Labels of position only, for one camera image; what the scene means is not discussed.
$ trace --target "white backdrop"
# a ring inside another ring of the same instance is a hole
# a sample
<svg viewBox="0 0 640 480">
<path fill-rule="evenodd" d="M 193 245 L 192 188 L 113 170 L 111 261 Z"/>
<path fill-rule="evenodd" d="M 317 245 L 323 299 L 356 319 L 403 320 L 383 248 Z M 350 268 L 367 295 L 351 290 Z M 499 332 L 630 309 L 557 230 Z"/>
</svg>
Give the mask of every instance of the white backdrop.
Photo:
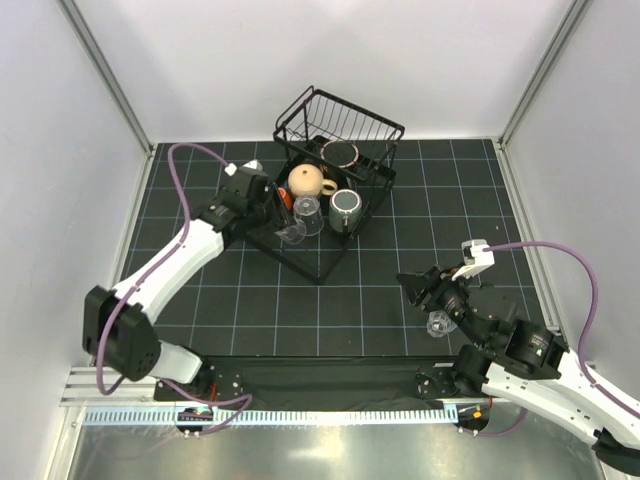
<svg viewBox="0 0 640 480">
<path fill-rule="evenodd" d="M 78 0 L 149 137 L 266 139 L 314 84 L 407 127 L 494 136 L 570 0 Z"/>
<path fill-rule="evenodd" d="M 593 2 L 509 146 L 540 239 L 573 246 L 599 277 L 587 347 L 598 371 L 640 398 L 640 3 Z M 580 266 L 547 253 L 573 347 L 589 307 Z"/>
<path fill-rule="evenodd" d="M 56 2 L 0 2 L 0 45 L 0 464 L 32 480 L 144 154 Z"/>
</svg>

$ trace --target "gray mug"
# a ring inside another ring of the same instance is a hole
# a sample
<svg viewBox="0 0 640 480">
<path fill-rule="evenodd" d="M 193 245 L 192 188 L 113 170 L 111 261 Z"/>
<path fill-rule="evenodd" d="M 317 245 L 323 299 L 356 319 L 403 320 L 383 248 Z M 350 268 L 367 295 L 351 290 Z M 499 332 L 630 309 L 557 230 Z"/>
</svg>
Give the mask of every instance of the gray mug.
<svg viewBox="0 0 640 480">
<path fill-rule="evenodd" d="M 329 202 L 329 225 L 340 233 L 350 233 L 362 215 L 362 199 L 347 188 L 338 190 Z"/>
</svg>

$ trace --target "tiled surface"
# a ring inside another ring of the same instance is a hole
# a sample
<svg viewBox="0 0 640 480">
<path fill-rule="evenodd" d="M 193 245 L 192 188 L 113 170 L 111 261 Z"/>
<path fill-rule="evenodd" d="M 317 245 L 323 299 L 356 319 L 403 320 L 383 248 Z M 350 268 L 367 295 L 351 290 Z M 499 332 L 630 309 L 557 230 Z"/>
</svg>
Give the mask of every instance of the tiled surface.
<svg viewBox="0 0 640 480">
<path fill-rule="evenodd" d="M 277 175 L 284 150 L 270 142 L 204 144 L 238 163 L 260 159 Z M 125 264 L 130 275 L 181 227 L 181 213 L 161 145 Z M 177 171 L 191 205 L 225 182 L 205 154 L 178 150 Z M 242 243 L 198 272 L 156 324 L 162 339 L 209 355 L 446 355 L 465 342 L 455 331 L 431 338 L 426 315 L 411 308 L 395 282 L 398 271 L 421 271 L 461 260 L 460 243 L 519 240 L 504 181 L 488 140 L 403 141 L 392 196 L 354 242 L 325 286 L 309 284 Z M 314 263 L 330 255 L 325 237 L 296 254 Z M 542 322 L 522 251 L 496 254 L 480 281 L 504 288 L 521 313 Z"/>
</svg>

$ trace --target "red object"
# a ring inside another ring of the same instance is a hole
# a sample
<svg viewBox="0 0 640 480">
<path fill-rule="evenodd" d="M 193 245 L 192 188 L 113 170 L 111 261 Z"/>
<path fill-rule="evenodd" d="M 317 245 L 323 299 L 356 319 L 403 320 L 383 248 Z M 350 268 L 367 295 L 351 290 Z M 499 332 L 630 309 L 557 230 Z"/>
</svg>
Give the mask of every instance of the red object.
<svg viewBox="0 0 640 480">
<path fill-rule="evenodd" d="M 289 195 L 289 192 L 287 192 L 282 187 L 278 188 L 278 192 L 280 192 L 280 198 L 282 198 L 282 201 L 284 202 L 285 206 L 287 207 L 287 210 L 291 211 L 291 209 L 293 208 L 293 200 L 291 200 L 291 195 Z"/>
</svg>

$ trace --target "dish rack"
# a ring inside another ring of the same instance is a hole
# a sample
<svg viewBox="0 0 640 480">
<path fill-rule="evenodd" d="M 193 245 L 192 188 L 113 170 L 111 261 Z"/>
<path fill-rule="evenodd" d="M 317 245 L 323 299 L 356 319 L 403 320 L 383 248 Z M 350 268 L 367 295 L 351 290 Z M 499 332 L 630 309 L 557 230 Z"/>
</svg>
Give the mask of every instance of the dish rack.
<svg viewBox="0 0 640 480">
<path fill-rule="evenodd" d="M 362 232 L 393 188 L 393 162 L 404 127 L 324 90 L 307 88 L 276 120 L 274 140 L 286 151 L 287 161 L 276 178 L 284 186 L 293 168 L 310 163 L 325 175 L 343 179 L 362 199 L 362 214 L 351 232 L 337 232 L 327 221 L 328 198 L 321 207 L 325 227 L 319 235 L 289 245 L 276 235 L 249 236 L 247 241 L 313 284 L 325 283 L 349 245 Z M 330 143 L 350 144 L 329 157 Z"/>
</svg>

